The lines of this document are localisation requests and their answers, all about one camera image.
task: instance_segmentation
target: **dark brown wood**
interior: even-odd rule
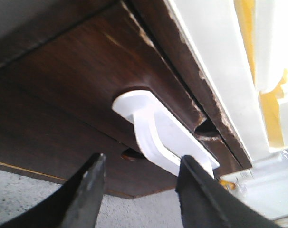
[[[0,40],[0,68],[91,17],[114,1],[55,0],[50,7],[29,18]]]
[[[126,161],[126,146],[0,79],[0,168],[48,181],[69,179],[95,152],[106,155],[106,191],[125,198],[175,186],[148,160]]]
[[[145,159],[145,156],[142,153],[139,153],[131,148],[123,151],[121,157],[127,161],[135,162],[141,159]]]
[[[220,167],[214,170],[215,177],[242,170],[211,120],[206,120],[197,127],[194,136],[210,150],[219,162]]]
[[[205,120],[122,2],[15,61],[2,76],[138,151],[133,126],[111,110],[125,91],[151,90],[190,131]]]
[[[226,114],[214,96],[206,78],[199,74],[198,65],[173,20],[173,13],[167,8],[164,0],[127,0],[127,2],[139,12],[140,18],[151,31],[158,46],[202,105],[242,168],[250,168],[251,164],[243,146],[230,127]]]

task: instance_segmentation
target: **hole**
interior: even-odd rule
[[[194,134],[197,136],[215,137],[218,135],[218,131],[212,121],[207,119],[196,128]]]
[[[139,152],[137,152],[131,148],[123,151],[121,154],[121,157],[124,160],[131,161],[131,162],[146,159],[143,154],[141,154],[141,153],[139,153]]]

